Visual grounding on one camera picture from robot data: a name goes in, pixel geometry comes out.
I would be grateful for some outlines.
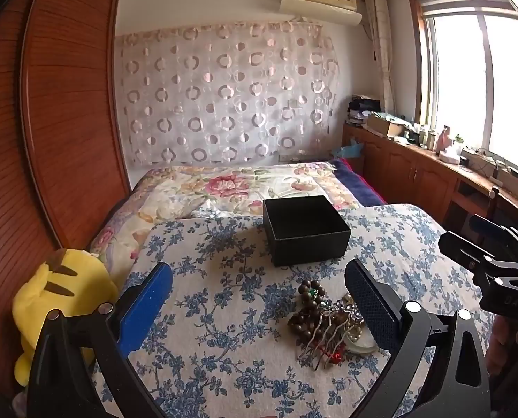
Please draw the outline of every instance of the blue gripper pad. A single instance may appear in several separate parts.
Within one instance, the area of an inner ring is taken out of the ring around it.
[[[398,295],[391,286],[376,282],[359,259],[348,262],[344,281],[377,345],[397,353],[402,307]]]
[[[172,269],[165,262],[159,262],[142,284],[132,286],[123,293],[118,305],[124,296],[127,301],[133,300],[120,317],[118,348],[125,357],[141,348],[171,291]]]

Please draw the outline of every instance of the wooden sliding door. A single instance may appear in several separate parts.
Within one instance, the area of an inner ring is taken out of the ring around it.
[[[21,64],[29,164],[59,242],[85,248],[129,191],[113,99],[117,0],[34,0]]]
[[[23,32],[32,0],[10,0],[0,13],[0,388],[12,391],[21,353],[12,300],[57,246],[41,216],[24,154],[16,90]]]

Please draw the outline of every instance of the white wall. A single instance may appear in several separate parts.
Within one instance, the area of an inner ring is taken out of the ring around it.
[[[237,20],[288,20],[278,13],[280,0],[120,0],[116,35],[158,28],[215,24]],[[378,97],[378,85],[372,43],[362,26],[348,27],[326,23],[340,64],[341,75],[334,106],[330,137],[340,146],[342,124],[352,94]],[[130,168],[132,185],[146,168]]]
[[[413,121],[416,111],[416,44],[409,0],[387,0],[393,43],[392,84],[398,115]]]

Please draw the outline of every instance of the window curtain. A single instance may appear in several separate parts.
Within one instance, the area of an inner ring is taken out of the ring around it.
[[[380,77],[380,99],[383,110],[394,114],[395,99],[391,84],[391,24],[387,0],[366,0],[371,39]]]
[[[321,31],[307,22],[234,23],[120,37],[127,159],[205,165],[329,150],[339,66]]]

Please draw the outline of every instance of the open black box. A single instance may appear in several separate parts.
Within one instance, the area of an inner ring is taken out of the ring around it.
[[[324,196],[265,199],[263,223],[275,266],[341,257],[351,234]]]

